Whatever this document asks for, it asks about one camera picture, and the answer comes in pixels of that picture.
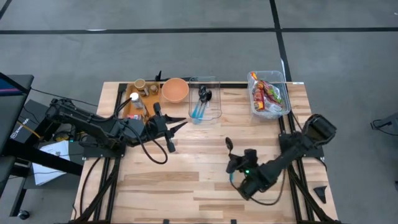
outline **bottle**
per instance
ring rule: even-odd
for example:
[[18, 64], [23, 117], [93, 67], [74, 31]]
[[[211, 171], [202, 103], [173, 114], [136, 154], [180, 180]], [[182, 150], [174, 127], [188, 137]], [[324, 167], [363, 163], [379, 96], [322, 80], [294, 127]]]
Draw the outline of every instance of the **bottle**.
[[153, 84], [153, 85], [151, 85], [150, 87], [149, 87], [149, 89], [150, 89], [150, 92], [153, 94], [153, 95], [156, 95], [157, 94], [157, 86], [155, 85], [155, 84]]
[[131, 98], [131, 103], [134, 106], [134, 108], [137, 108], [137, 109], [144, 108], [144, 103], [142, 102], [142, 99], [138, 93], [131, 93], [130, 98]]

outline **yellow cable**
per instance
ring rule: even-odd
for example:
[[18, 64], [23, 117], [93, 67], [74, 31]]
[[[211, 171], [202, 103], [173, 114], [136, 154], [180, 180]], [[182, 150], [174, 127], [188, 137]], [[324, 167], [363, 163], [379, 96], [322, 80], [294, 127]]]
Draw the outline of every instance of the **yellow cable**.
[[17, 121], [17, 123], [19, 124], [19, 125], [21, 125], [22, 127], [24, 127], [26, 130], [28, 130], [28, 131], [30, 131], [30, 132], [32, 132], [34, 135], [36, 135], [39, 139], [41, 139], [42, 137], [41, 136], [39, 136], [35, 131], [33, 131], [32, 129], [30, 129], [29, 127], [27, 127], [26, 125], [24, 125], [24, 124], [22, 124], [21, 122], [19, 122], [19, 121]]

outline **computer screen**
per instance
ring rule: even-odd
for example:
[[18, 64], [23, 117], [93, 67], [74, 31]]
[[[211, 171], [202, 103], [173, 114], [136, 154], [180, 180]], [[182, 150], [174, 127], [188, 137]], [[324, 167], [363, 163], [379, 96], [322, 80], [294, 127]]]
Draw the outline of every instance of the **computer screen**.
[[10, 78], [0, 73], [0, 96], [17, 96], [22, 95], [23, 92], [18, 89], [18, 86], [9, 81]]

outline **wooden tabletop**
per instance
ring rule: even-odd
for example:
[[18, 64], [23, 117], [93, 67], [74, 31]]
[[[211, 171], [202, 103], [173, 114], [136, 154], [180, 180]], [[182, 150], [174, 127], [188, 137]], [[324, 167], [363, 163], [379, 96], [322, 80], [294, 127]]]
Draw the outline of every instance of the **wooden tabletop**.
[[[118, 85], [118, 82], [104, 83], [97, 110], [100, 116], [113, 114]], [[288, 83], [287, 86], [293, 112], [304, 123], [311, 115], [305, 86], [302, 83]], [[174, 137], [177, 151], [169, 154], [165, 165], [151, 162], [140, 146], [127, 148], [121, 160], [112, 223], [162, 223], [163, 219], [169, 219], [171, 223], [230, 223], [231, 219], [237, 219], [238, 223], [296, 223], [288, 178], [280, 202], [274, 206], [245, 201], [229, 184], [229, 175], [225, 172], [229, 161], [225, 137], [232, 139], [233, 153], [237, 155], [242, 155], [244, 149], [257, 149], [260, 163], [280, 154], [278, 120], [253, 118], [248, 99], [247, 89], [221, 89], [221, 118], [215, 124], [196, 125], [189, 122], [181, 128]], [[174, 105], [161, 99], [160, 105], [163, 114], [189, 118], [187, 102], [188, 99]], [[284, 120], [286, 130], [289, 130], [287, 118]], [[165, 147], [163, 139], [159, 143]], [[155, 159], [164, 160], [156, 145], [148, 142], [146, 148]], [[75, 200], [78, 211], [81, 187], [94, 160], [87, 160], [83, 168]], [[103, 161], [97, 163], [88, 179], [83, 208], [98, 192]], [[326, 214], [337, 219], [325, 168], [311, 158], [304, 158], [303, 163], [310, 193]], [[242, 179], [243, 175], [236, 172], [236, 184]], [[257, 193], [254, 198], [273, 202], [281, 183], [282, 175], [267, 192]], [[312, 190], [323, 185], [328, 186], [326, 204]], [[300, 193], [299, 200], [302, 216], [306, 218]], [[105, 217], [107, 201], [108, 194], [104, 196], [101, 218]]]

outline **white cap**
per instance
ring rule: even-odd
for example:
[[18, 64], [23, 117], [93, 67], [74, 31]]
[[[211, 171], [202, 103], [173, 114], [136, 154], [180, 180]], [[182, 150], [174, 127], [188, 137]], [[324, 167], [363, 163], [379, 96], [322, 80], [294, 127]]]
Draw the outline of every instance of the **white cap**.
[[139, 99], [139, 95], [138, 95], [138, 93], [131, 93], [130, 98], [132, 101], [136, 101]]

